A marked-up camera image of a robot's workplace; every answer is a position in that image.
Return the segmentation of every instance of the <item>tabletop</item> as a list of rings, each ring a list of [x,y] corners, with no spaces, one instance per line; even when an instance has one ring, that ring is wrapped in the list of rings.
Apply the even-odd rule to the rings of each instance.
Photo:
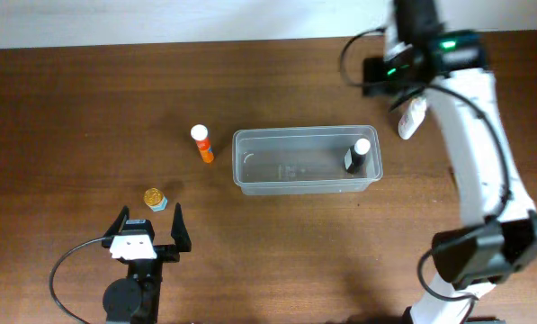
[[[160,323],[340,323],[400,316],[423,294],[416,263],[460,227],[442,136],[428,116],[408,141],[384,98],[343,85],[346,38],[0,50],[0,323],[71,323],[49,296],[57,259],[102,236],[123,205],[156,244],[183,207],[192,252],[166,264]],[[537,205],[537,31],[485,34],[499,110]],[[349,69],[382,53],[354,44]],[[190,128],[209,128],[201,161]],[[232,136],[257,128],[372,125],[384,177],[362,193],[246,196]],[[143,203],[151,187],[169,207]],[[432,276],[434,267],[426,273]],[[99,245],[56,277],[58,297],[92,323],[126,266]],[[537,323],[537,260],[475,311]]]

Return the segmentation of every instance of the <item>gray plastic bin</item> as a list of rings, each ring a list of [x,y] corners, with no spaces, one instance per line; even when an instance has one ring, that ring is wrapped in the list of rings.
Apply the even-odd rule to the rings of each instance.
[[[344,156],[370,141],[360,172],[345,171]],[[378,135],[372,126],[239,130],[232,142],[234,182],[244,194],[327,194],[363,191],[382,178]]]

